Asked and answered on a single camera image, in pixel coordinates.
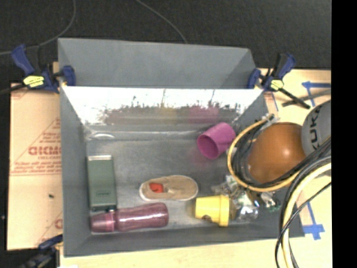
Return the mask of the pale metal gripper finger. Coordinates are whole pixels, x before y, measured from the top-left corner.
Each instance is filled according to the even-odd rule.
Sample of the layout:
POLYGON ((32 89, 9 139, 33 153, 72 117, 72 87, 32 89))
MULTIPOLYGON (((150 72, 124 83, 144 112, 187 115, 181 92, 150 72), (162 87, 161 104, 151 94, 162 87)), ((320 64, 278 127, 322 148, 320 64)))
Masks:
POLYGON ((232 176, 226 176, 225 181, 219 185, 214 186, 214 194, 216 195, 237 195, 239 186, 232 176))
POLYGON ((236 221, 240 223, 249 223, 257 219, 259 209, 253 205, 244 205, 237 210, 236 221))

